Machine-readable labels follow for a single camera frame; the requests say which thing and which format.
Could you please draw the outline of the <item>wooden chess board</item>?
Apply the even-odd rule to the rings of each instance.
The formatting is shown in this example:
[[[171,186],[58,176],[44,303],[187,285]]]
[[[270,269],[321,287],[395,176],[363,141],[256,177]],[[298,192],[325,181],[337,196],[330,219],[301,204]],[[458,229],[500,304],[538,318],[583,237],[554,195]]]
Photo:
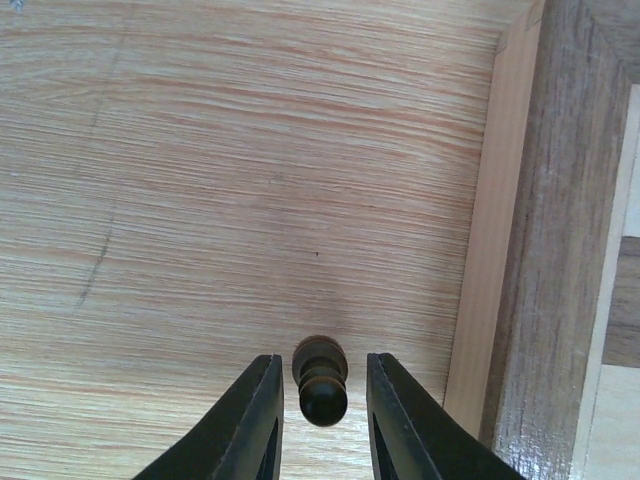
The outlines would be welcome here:
[[[585,472],[638,139],[638,3],[533,2],[494,54],[444,400],[529,479]]]

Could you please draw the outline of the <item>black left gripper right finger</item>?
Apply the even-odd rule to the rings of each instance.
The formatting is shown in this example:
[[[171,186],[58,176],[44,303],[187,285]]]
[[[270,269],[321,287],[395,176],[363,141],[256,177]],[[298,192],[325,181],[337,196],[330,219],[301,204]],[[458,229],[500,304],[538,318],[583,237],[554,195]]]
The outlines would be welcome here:
[[[389,353],[367,355],[370,449],[376,479],[520,479],[467,433]]]

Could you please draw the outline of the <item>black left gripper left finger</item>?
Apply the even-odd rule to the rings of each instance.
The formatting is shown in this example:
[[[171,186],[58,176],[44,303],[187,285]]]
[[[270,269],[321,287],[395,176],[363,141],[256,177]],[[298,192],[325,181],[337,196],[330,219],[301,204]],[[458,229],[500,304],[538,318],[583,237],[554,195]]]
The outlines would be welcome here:
[[[202,419],[138,479],[277,479],[283,437],[282,357],[259,355]]]

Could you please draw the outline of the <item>dark pawn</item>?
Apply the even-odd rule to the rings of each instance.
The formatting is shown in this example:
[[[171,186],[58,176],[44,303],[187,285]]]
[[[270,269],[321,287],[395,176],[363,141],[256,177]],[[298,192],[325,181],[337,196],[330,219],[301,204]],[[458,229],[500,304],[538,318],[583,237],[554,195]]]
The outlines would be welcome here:
[[[293,353],[292,375],[307,421],[330,427],[342,420],[348,407],[348,362],[334,339],[313,335],[302,340]]]

